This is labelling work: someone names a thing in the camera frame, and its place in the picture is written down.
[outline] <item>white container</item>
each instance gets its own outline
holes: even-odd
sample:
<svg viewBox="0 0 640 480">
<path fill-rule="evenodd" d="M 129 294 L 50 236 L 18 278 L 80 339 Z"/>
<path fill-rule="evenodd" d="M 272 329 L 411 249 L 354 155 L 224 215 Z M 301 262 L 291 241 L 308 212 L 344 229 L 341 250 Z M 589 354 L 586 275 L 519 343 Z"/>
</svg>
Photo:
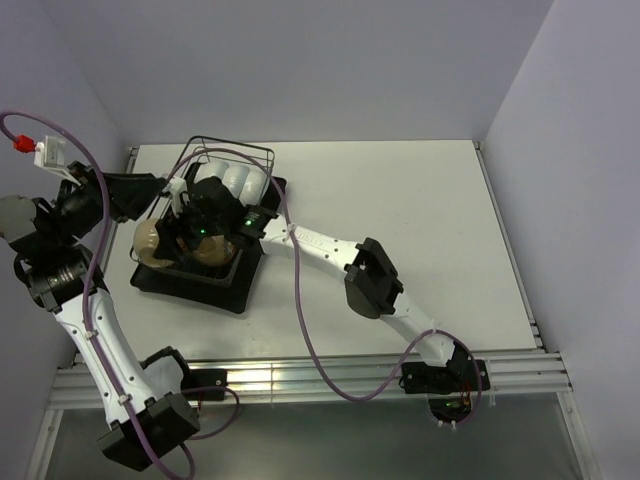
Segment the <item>white container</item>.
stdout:
<svg viewBox="0 0 640 480">
<path fill-rule="evenodd" d="M 257 205 L 260 203 L 264 192 L 267 190 L 267 176 L 260 170 L 251 170 L 244 182 L 238 200 L 243 205 Z"/>
<path fill-rule="evenodd" d="M 222 184 L 229 189 L 234 197 L 238 198 L 248 175 L 249 167 L 246 165 L 230 165 L 224 172 Z"/>
<path fill-rule="evenodd" d="M 209 177 L 218 177 L 220 180 L 222 180 L 228 168 L 229 164 L 221 160 L 214 160 L 213 162 L 203 163 L 198 167 L 196 178 L 193 180 L 193 183 L 198 183 L 200 180 L 204 180 L 205 178 Z"/>
</svg>

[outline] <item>cable tie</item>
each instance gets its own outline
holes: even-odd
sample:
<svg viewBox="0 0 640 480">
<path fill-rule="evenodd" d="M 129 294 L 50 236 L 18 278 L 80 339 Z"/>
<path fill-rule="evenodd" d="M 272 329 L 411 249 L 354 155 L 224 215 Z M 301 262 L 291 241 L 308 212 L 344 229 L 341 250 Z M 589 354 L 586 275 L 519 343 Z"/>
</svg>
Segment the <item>cable tie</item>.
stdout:
<svg viewBox="0 0 640 480">
<path fill-rule="evenodd" d="M 133 397 L 131 396 L 130 393 L 127 393 L 126 395 L 120 395 L 118 397 L 118 405 L 122 406 L 125 403 L 130 402 L 132 398 Z"/>
<path fill-rule="evenodd" d="M 438 329 L 437 327 L 437 322 L 435 320 L 435 318 L 431 319 L 431 328 L 429 328 L 429 330 L 431 330 L 431 332 L 429 332 L 427 335 L 424 336 L 424 340 L 428 340 L 431 337 L 435 337 L 436 335 L 438 335 Z"/>
<path fill-rule="evenodd" d="M 285 242 L 289 241 L 289 237 L 291 237 L 294 234 L 296 227 L 297 225 L 295 223 L 287 223 L 287 233 L 284 236 Z"/>
</svg>

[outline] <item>red connector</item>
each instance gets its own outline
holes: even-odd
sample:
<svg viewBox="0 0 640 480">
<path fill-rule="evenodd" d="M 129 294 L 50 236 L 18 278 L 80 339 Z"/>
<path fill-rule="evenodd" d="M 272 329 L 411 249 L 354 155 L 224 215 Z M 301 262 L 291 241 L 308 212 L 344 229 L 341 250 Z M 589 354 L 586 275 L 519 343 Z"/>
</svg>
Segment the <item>red connector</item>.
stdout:
<svg viewBox="0 0 640 480">
<path fill-rule="evenodd" d="M 17 140 L 13 142 L 13 148 L 22 153 L 32 153 L 36 151 L 36 142 L 26 135 L 18 135 Z"/>
</svg>

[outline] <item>black bracket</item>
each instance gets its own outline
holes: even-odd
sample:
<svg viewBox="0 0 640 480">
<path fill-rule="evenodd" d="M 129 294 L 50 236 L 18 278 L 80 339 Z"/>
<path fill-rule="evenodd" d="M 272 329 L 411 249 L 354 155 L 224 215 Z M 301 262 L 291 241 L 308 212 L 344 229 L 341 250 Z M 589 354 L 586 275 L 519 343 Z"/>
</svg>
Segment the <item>black bracket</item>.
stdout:
<svg viewBox="0 0 640 480">
<path fill-rule="evenodd" d="M 198 368 L 191 370 L 188 377 L 182 380 L 180 388 L 189 390 L 191 388 L 200 387 L 226 387 L 227 371 L 223 368 Z M 224 401 L 224 390 L 211 390 L 203 393 L 188 393 L 185 395 L 187 400 L 204 400 L 206 402 L 222 402 Z"/>
<path fill-rule="evenodd" d="M 491 383 L 487 366 L 484 360 L 476 360 L 480 370 L 482 380 L 482 391 L 489 390 Z M 400 387 L 406 394 L 435 393 L 438 395 L 449 395 L 453 392 L 460 392 L 468 385 L 471 391 L 478 391 L 478 382 L 475 370 L 468 360 L 460 375 L 452 375 L 451 370 L 446 367 L 430 367 L 424 362 L 406 362 L 402 364 L 402 378 Z"/>
<path fill-rule="evenodd" d="M 377 240 L 367 238 L 356 248 L 358 255 L 344 268 L 349 307 L 366 318 L 395 313 L 393 304 L 404 291 L 398 271 Z"/>
</svg>

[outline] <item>white wall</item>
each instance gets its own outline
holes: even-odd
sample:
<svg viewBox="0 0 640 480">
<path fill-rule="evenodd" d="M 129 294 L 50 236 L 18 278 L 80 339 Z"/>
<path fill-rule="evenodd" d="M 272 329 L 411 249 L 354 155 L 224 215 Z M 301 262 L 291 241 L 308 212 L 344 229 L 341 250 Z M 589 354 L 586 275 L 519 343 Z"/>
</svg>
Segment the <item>white wall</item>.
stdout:
<svg viewBox="0 0 640 480">
<path fill-rule="evenodd" d="M 2 2 L 0 45 L 0 110 L 54 119 L 86 142 L 105 170 L 120 169 L 121 139 L 39 2 Z M 7 124 L 33 138 L 45 131 L 28 121 L 9 119 Z M 0 137 L 0 196 L 53 198 L 59 183 L 55 177 L 39 171 L 31 155 L 15 152 Z M 13 257 L 13 250 L 0 242 L 0 478 L 12 480 L 25 473 L 55 368 L 72 354 L 62 328 L 14 277 Z"/>
<path fill-rule="evenodd" d="M 132 143 L 482 139 L 552 0 L 42 0 Z"/>
<path fill-rule="evenodd" d="M 556 0 L 486 140 L 546 340 L 600 466 L 638 478 L 640 2 Z"/>
</svg>

